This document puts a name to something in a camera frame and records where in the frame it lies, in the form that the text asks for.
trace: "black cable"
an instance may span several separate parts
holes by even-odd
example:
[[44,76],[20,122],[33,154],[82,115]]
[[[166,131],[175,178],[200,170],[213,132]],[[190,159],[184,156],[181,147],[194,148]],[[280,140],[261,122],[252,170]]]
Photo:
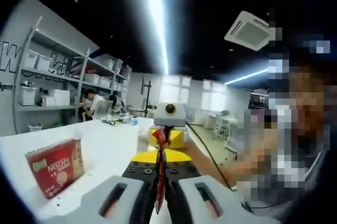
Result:
[[[217,165],[217,163],[215,162],[211,152],[209,151],[208,147],[206,146],[205,142],[201,139],[201,137],[196,133],[196,131],[191,127],[191,125],[189,123],[186,123],[186,125],[192,130],[192,132],[198,137],[198,139],[201,141],[201,143],[205,146],[208,154],[210,155],[214,165],[216,166],[218,172],[220,173],[222,179],[225,181],[226,185],[228,186],[228,188],[230,189],[230,191],[233,192],[232,188],[230,187],[227,179],[225,178],[225,176],[223,175],[223,173],[221,172],[219,166]],[[275,203],[275,204],[271,204],[270,206],[266,206],[266,207],[250,207],[248,202],[245,202],[245,204],[241,203],[242,207],[244,209],[246,209],[247,211],[249,212],[252,212],[251,209],[265,209],[265,208],[269,208],[269,207],[274,207],[274,206],[277,206],[278,204],[282,204],[282,203],[286,203],[287,201],[281,201],[281,202],[278,202],[278,203]]]
[[213,158],[211,152],[209,151],[208,147],[206,146],[205,142],[201,139],[201,137],[196,133],[196,131],[191,127],[191,125],[190,125],[189,123],[186,123],[186,125],[192,130],[192,132],[198,137],[198,139],[201,141],[201,143],[205,146],[205,148],[206,148],[208,154],[210,155],[210,157],[211,157],[211,159],[212,159],[214,165],[216,166],[218,172],[220,173],[220,175],[221,175],[223,181],[225,181],[225,183],[226,183],[227,187],[230,189],[230,191],[233,191],[232,188],[231,188],[231,186],[230,186],[230,184],[228,183],[227,179],[226,179],[225,176],[222,174],[222,172],[221,172],[219,166],[218,166],[217,163],[215,162],[215,160],[214,160],[214,158]]

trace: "black ceiling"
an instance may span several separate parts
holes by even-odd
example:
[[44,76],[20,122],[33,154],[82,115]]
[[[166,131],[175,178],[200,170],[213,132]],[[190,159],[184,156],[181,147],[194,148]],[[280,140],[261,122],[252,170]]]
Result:
[[[161,49],[145,0],[40,1],[133,71],[163,73]],[[224,36],[242,10],[269,21],[270,0],[163,2],[170,74],[226,81],[239,71],[253,73],[267,64],[267,47],[251,51],[225,41]],[[266,79],[243,81],[247,84],[240,87],[266,87]]]

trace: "white bin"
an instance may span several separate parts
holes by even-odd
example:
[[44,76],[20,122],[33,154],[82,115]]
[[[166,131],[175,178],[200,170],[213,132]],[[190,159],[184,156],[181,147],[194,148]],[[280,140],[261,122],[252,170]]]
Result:
[[38,125],[30,125],[28,124],[28,128],[30,132],[36,132],[36,131],[41,131],[42,130],[42,124],[39,123]]
[[35,67],[37,58],[38,58],[38,53],[32,50],[28,50],[26,54],[26,58],[25,58],[24,67],[33,69]]
[[35,68],[39,71],[48,72],[52,61],[53,59],[40,54],[38,56]]
[[20,86],[20,103],[21,105],[35,105],[35,94],[37,88]]
[[120,84],[120,83],[117,83],[117,88],[116,88],[116,90],[117,90],[117,91],[122,91],[122,88],[123,88],[123,85]]
[[114,66],[114,60],[109,54],[103,54],[97,58],[94,59],[94,61],[97,61],[98,63],[104,65],[107,67],[109,70],[113,69]]
[[114,60],[113,60],[113,59],[108,59],[107,62],[106,62],[106,67],[107,67],[109,70],[112,70],[113,67],[114,67]]
[[113,71],[114,71],[116,74],[119,74],[120,71],[121,71],[122,65],[123,65],[123,61],[122,61],[121,59],[115,59]]
[[41,99],[43,101],[43,106],[53,106],[53,105],[55,105],[55,98],[53,96],[42,95]]
[[55,105],[70,105],[70,91],[68,90],[49,90],[49,96],[55,99]]
[[126,77],[127,79],[130,79],[131,72],[132,72],[132,69],[127,65],[122,68],[121,75]]
[[92,84],[97,84],[100,81],[100,76],[96,74],[85,74],[84,81]]
[[105,88],[110,88],[111,85],[111,81],[104,78],[104,77],[100,77],[100,81],[99,81],[99,86],[105,87]]

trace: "fluorescent light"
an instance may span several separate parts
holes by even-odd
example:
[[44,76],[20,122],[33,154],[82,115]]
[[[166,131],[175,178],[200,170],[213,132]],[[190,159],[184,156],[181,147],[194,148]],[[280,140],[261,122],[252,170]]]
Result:
[[231,83],[235,83],[235,82],[238,82],[238,81],[241,81],[241,80],[250,78],[250,77],[255,76],[255,75],[260,75],[260,74],[265,73],[265,72],[268,72],[268,71],[269,71],[269,68],[264,69],[264,70],[260,70],[260,71],[257,71],[257,72],[255,72],[255,73],[253,73],[253,74],[249,74],[249,75],[240,77],[240,78],[238,78],[238,79],[235,79],[235,80],[233,80],[233,81],[226,82],[226,83],[224,83],[224,84],[225,84],[225,85],[228,85],[228,84],[231,84]]
[[265,94],[259,94],[259,93],[255,93],[255,92],[252,92],[251,94],[258,95],[258,96],[268,96],[268,95],[265,95]]
[[168,75],[169,74],[169,63],[167,61],[167,50],[166,50],[166,40],[165,40],[165,31],[164,31],[163,2],[162,0],[148,0],[148,2],[150,5],[150,11],[153,16],[157,34],[160,39],[164,73]]

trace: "red nescafe box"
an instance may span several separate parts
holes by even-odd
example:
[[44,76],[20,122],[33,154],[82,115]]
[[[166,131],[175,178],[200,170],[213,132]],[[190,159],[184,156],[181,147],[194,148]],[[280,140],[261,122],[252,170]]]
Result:
[[38,186],[48,199],[84,174],[80,139],[68,139],[25,156]]

